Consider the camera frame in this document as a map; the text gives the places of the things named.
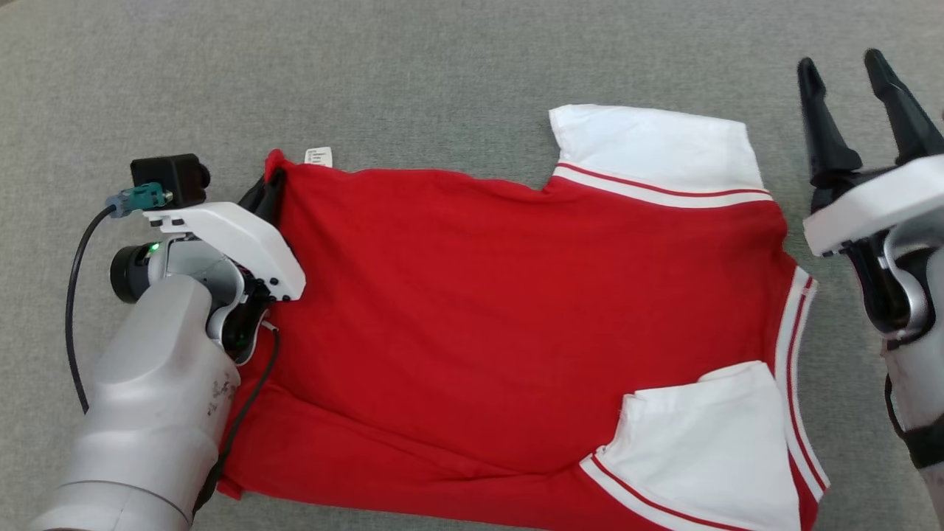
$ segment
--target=red shirt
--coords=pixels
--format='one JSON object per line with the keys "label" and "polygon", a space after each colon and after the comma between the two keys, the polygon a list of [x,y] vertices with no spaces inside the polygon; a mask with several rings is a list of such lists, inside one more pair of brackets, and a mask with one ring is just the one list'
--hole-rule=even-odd
{"label": "red shirt", "polygon": [[[556,530],[810,529],[815,282],[742,124],[567,106],[544,189],[273,151],[305,270],[220,489]],[[260,332],[235,413],[272,348]]]}

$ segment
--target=white stripe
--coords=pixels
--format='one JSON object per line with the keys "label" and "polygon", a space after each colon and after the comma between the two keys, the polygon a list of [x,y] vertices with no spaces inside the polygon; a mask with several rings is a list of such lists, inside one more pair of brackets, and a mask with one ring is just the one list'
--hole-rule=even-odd
{"label": "white stripe", "polygon": [[692,522],[684,518],[679,518],[673,514],[661,511],[652,505],[649,505],[639,498],[632,495],[631,492],[623,488],[610,475],[599,469],[597,463],[594,463],[592,455],[587,456],[581,461],[581,468],[591,479],[597,482],[604,490],[610,493],[621,504],[632,512],[645,518],[646,520],[657,523],[671,531],[717,531],[718,528],[712,525],[704,525]]}
{"label": "white stripe", "polygon": [[[800,416],[800,404],[797,399],[797,359],[799,357],[798,354],[800,349],[800,338],[802,336],[807,310],[809,309],[810,302],[812,301],[816,292],[816,283],[814,282],[812,288],[806,296],[806,300],[804,301],[803,308],[801,310],[800,298],[802,297],[803,288],[806,286],[806,282],[809,280],[809,278],[810,276],[806,273],[806,271],[803,271],[797,267],[793,276],[793,284],[791,285],[790,292],[786,298],[784,315],[780,323],[780,331],[777,333],[777,345],[774,354],[774,377],[777,380],[777,387],[784,396],[784,431],[786,434],[786,446],[790,451],[790,455],[793,456],[793,461],[796,463],[797,469],[800,471],[800,476],[802,476],[803,481],[810,489],[813,497],[818,501],[820,498],[822,498],[823,489],[819,486],[819,483],[817,482],[817,479],[814,475],[815,472],[810,469],[810,466],[806,461],[806,457],[803,456],[801,445],[803,445],[802,447],[806,448],[806,452],[809,454],[810,460],[813,461],[814,467],[817,469],[819,477],[822,478],[823,483],[828,486],[829,482],[826,479],[826,474],[823,473],[822,468],[816,459],[816,455],[813,453],[813,448],[810,446],[809,440],[806,438],[806,432],[803,429],[803,421]],[[800,327],[797,328],[797,339],[794,341],[794,349],[796,351],[794,352],[794,356],[791,360],[792,363],[790,367],[788,367],[787,359],[790,357],[790,341],[793,340],[793,328],[797,322],[798,310],[801,311],[801,322]],[[792,378],[793,401],[790,401],[790,393],[786,387],[788,375],[790,375],[790,378]],[[794,418],[796,418],[797,426],[800,429],[800,437],[797,437],[797,432],[793,429]]]}
{"label": "white stripe", "polygon": [[649,188],[642,188],[639,186],[633,186],[631,184],[616,182],[614,180],[601,179],[599,177],[593,177],[587,175],[583,172],[572,170],[570,168],[565,168],[558,166],[554,170],[554,175],[557,177],[563,177],[567,180],[572,180],[586,186],[592,186],[599,190],[605,190],[607,192],[612,192],[614,194],[619,194],[625,197],[632,197],[633,199],[639,199],[641,201],[646,201],[648,203],[654,203],[657,205],[663,205],[667,207],[679,207],[679,208],[716,208],[716,207],[726,207],[731,205],[736,205],[740,203],[748,203],[751,201],[772,201],[773,197],[770,194],[758,190],[757,192],[738,192],[735,194],[727,194],[724,196],[708,196],[708,197],[689,197],[689,196],[675,196],[672,194],[667,194],[664,192],[658,192],[655,190],[650,190]]}

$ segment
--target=red fabric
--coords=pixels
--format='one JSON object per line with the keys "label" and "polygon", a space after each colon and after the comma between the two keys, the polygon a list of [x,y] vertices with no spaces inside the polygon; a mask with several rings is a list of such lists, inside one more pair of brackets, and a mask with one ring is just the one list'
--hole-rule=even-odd
{"label": "red fabric", "polygon": [[[773,364],[795,270],[773,201],[653,205],[552,178],[287,162],[308,278],[220,489],[558,530],[661,529],[578,463],[623,395]],[[260,332],[235,413],[272,348]],[[801,491],[804,529],[816,500]]]}

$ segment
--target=black strap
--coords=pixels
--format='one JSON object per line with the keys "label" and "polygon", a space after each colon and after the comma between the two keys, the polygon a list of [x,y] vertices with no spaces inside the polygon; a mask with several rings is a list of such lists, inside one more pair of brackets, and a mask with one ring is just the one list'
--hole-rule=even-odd
{"label": "black strap", "polygon": [[891,377],[885,376],[885,408],[888,410],[888,419],[891,420],[895,434],[904,441],[911,454],[911,462],[916,469],[926,469],[938,463],[944,463],[944,415],[941,415],[931,425],[922,426],[904,431],[895,415],[895,407],[891,403]]}

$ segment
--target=red stripe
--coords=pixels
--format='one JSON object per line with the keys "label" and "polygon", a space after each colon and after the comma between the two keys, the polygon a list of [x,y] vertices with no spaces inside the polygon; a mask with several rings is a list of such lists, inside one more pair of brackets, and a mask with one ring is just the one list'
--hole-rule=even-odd
{"label": "red stripe", "polygon": [[800,305],[797,308],[796,320],[793,322],[793,336],[790,337],[790,348],[787,350],[786,355],[786,399],[790,403],[790,420],[793,423],[793,431],[797,435],[797,442],[800,445],[800,450],[803,452],[803,459],[806,460],[806,465],[810,468],[810,472],[813,473],[813,477],[816,478],[819,486],[825,491],[826,482],[819,477],[817,473],[817,468],[813,466],[813,459],[810,458],[809,452],[806,450],[806,445],[803,444],[803,437],[800,436],[800,423],[797,421],[797,412],[793,408],[793,362],[795,359],[794,349],[797,344],[797,335],[800,330],[800,321],[803,314],[803,304],[806,302],[806,290],[810,289],[810,286],[813,285],[813,277],[810,277],[806,281],[806,285],[803,287],[803,294],[800,296]]}
{"label": "red stripe", "polygon": [[689,516],[689,515],[687,515],[687,514],[683,514],[683,513],[679,512],[679,511],[672,510],[672,509],[670,509],[670,508],[668,508],[668,507],[663,507],[663,506],[661,506],[661,505],[659,505],[659,504],[656,504],[655,502],[650,501],[650,500],[644,498],[642,494],[640,494],[639,492],[637,492],[634,488],[630,487],[630,486],[629,486],[626,482],[624,482],[623,480],[621,480],[621,479],[619,479],[618,477],[616,477],[612,472],[608,471],[608,470],[606,469],[606,467],[603,466],[603,463],[600,463],[600,462],[599,462],[599,459],[597,459],[597,456],[596,456],[596,455],[593,455],[591,458],[593,459],[594,464],[597,465],[597,468],[599,468],[601,471],[603,471],[603,473],[605,473],[606,475],[610,476],[610,479],[616,481],[621,487],[623,487],[623,488],[624,488],[625,490],[627,490],[630,494],[632,494],[632,496],[635,497],[637,500],[639,500],[640,502],[642,502],[642,503],[644,503],[644,504],[646,504],[646,505],[648,505],[648,506],[650,506],[650,507],[652,507],[652,508],[654,508],[654,509],[658,509],[658,510],[660,510],[660,511],[662,511],[662,512],[668,513],[668,514],[670,514],[670,515],[672,515],[672,516],[681,518],[681,519],[683,519],[683,520],[688,520],[689,522],[700,523],[701,525],[708,525],[709,527],[714,527],[714,528],[716,528],[716,529],[726,529],[727,531],[750,531],[750,530],[748,530],[748,529],[745,529],[744,527],[734,527],[733,525],[727,525],[727,524],[725,524],[725,523],[709,522],[709,521],[707,521],[707,520],[702,520],[701,518],[696,518],[696,517],[694,517],[694,516]]}
{"label": "red stripe", "polygon": [[579,173],[590,177],[596,177],[599,179],[611,180],[613,182],[619,182],[622,184],[629,184],[630,186],[635,186],[636,188],[645,188],[646,190],[651,190],[653,192],[659,192],[660,194],[667,194],[669,196],[678,196],[678,197],[719,197],[719,196],[733,196],[734,194],[765,194],[770,195],[770,192],[767,190],[761,190],[757,188],[737,188],[734,190],[724,190],[722,192],[676,192],[675,190],[667,190],[665,188],[659,188],[658,186],[652,186],[651,184],[644,184],[642,182],[636,182],[634,180],[625,180],[619,177],[613,177],[609,175],[603,175],[595,171],[585,170],[578,166],[568,163],[557,163],[558,167],[567,168],[574,170]]}

